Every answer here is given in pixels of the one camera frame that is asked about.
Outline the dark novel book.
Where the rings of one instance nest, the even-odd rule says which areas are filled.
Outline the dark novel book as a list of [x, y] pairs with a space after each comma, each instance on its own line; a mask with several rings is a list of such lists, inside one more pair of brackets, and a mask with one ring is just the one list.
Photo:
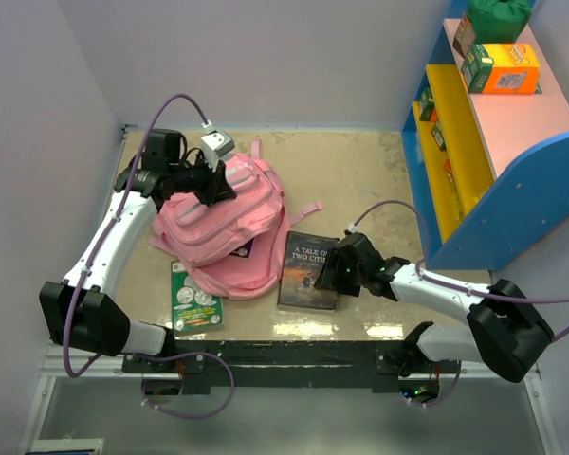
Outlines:
[[279, 310], [319, 313], [336, 311], [337, 293], [318, 289], [315, 284], [329, 250], [338, 240], [297, 231], [288, 232], [277, 299]]

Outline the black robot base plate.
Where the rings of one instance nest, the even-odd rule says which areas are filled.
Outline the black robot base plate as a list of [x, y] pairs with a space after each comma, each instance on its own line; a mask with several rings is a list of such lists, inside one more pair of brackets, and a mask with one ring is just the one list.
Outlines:
[[386, 341], [232, 341], [178, 340], [174, 352], [180, 360], [150, 361], [128, 355], [125, 373], [145, 379], [180, 379], [185, 394], [207, 394], [229, 386], [220, 363], [232, 370], [238, 388], [369, 389], [375, 393], [399, 392], [399, 381], [412, 376], [438, 392], [436, 376], [454, 373], [455, 363], [438, 366], [421, 360], [404, 360], [404, 343]]

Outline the pink student backpack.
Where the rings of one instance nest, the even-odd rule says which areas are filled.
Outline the pink student backpack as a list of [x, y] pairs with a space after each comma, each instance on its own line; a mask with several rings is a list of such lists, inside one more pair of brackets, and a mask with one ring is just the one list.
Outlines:
[[[251, 300], [270, 291], [282, 276], [288, 232], [323, 209], [314, 202], [288, 215], [284, 186], [261, 152], [256, 138], [247, 155], [226, 156], [234, 200], [206, 207], [191, 193], [176, 193], [153, 222], [150, 244], [176, 257], [208, 294]], [[251, 239], [248, 259], [230, 256]]]

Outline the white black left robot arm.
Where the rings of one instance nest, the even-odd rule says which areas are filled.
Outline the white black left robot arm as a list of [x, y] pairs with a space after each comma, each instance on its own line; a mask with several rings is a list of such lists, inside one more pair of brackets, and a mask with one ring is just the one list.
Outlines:
[[172, 195], [188, 193], [205, 206], [234, 198], [224, 162], [234, 141], [210, 125], [205, 130], [193, 163], [181, 151], [181, 133], [151, 130], [140, 154], [118, 175], [108, 210], [81, 258], [60, 282], [46, 282], [40, 291], [54, 343], [96, 355], [143, 354], [157, 372], [175, 365], [169, 330], [129, 318], [116, 293], [138, 240]]

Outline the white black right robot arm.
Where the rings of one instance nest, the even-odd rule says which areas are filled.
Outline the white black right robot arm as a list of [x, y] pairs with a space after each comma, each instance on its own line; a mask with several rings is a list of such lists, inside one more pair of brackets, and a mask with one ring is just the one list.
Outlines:
[[406, 259], [383, 258], [359, 232], [328, 250], [315, 286], [352, 297], [366, 289], [374, 296], [423, 305], [460, 321], [453, 328], [431, 321], [416, 326], [390, 356], [402, 376], [423, 373], [442, 361], [470, 361], [518, 383], [555, 338], [513, 282], [486, 285], [425, 272]]

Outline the purple paperback book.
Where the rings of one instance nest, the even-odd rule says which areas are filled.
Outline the purple paperback book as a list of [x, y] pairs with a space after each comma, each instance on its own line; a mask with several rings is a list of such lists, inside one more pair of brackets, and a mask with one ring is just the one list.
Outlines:
[[251, 254], [253, 243], [254, 243], [253, 239], [249, 240], [248, 242], [246, 242], [242, 246], [239, 246], [238, 248], [233, 250], [230, 253], [230, 256], [233, 256], [236, 258], [248, 259], [250, 257], [250, 254]]

